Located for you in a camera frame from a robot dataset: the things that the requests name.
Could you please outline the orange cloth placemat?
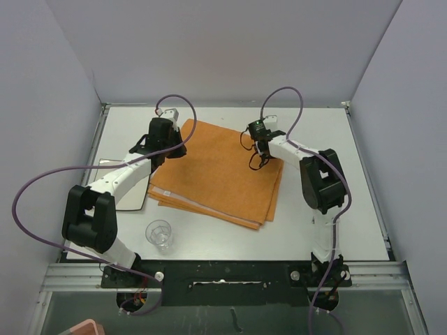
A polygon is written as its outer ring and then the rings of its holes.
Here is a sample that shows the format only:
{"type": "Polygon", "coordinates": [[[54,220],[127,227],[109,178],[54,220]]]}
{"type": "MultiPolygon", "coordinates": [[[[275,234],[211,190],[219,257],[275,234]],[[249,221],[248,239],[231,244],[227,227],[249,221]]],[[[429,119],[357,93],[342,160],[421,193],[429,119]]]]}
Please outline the orange cloth placemat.
{"type": "Polygon", "coordinates": [[[259,162],[242,148],[248,135],[188,119],[181,127],[190,135],[187,153],[168,159],[153,174],[148,195],[159,205],[220,218],[252,230],[274,220],[284,164],[259,162]]]}

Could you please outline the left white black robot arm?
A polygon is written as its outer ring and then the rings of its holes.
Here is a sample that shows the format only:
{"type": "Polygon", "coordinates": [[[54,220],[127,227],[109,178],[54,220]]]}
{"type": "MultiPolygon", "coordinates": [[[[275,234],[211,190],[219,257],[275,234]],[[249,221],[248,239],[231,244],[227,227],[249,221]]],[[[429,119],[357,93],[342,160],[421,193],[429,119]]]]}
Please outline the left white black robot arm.
{"type": "Polygon", "coordinates": [[[120,266],[117,278],[127,287],[140,282],[142,269],[135,265],[137,254],[117,237],[116,204],[140,181],[148,181],[165,159],[186,155],[177,118],[175,110],[153,118],[148,133],[129,149],[123,167],[68,193],[63,238],[120,266]]]}

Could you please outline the white square plate black rim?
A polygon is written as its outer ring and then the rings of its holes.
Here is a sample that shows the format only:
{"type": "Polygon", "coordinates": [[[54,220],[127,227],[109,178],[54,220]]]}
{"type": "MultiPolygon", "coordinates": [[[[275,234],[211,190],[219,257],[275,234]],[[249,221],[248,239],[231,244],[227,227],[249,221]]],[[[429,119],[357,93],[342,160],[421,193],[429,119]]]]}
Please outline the white square plate black rim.
{"type": "Polygon", "coordinates": [[[97,193],[109,193],[115,199],[117,211],[140,211],[147,197],[149,176],[151,174],[150,160],[139,161],[118,169],[111,166],[120,165],[122,161],[100,159],[93,182],[88,184],[97,193]]]}

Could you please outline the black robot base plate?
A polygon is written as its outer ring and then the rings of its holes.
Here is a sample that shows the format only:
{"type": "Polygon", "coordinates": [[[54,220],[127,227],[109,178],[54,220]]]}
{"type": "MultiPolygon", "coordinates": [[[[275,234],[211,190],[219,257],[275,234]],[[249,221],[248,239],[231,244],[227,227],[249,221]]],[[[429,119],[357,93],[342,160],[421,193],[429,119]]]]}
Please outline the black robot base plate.
{"type": "Polygon", "coordinates": [[[329,273],[317,261],[141,260],[138,271],[151,280],[113,269],[103,270],[101,287],[116,289],[117,304],[138,311],[162,289],[163,307],[263,306],[286,304],[334,309],[338,290],[352,285],[348,265],[336,261],[329,273]]]}

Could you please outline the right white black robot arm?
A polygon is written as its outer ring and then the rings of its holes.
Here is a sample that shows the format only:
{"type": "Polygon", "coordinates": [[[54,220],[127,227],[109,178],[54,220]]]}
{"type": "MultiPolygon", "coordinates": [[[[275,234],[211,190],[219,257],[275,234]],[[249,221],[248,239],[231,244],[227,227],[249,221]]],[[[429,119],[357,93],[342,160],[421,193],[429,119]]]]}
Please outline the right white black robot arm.
{"type": "Polygon", "coordinates": [[[251,148],[261,159],[259,168],[277,158],[300,172],[303,198],[314,212],[312,257],[319,261],[312,265],[310,275],[315,283],[328,284],[336,275],[331,262],[341,255],[337,224],[349,194],[337,153],[332,149],[316,151],[288,139],[277,128],[274,115],[251,122],[246,132],[254,142],[251,148]]]}

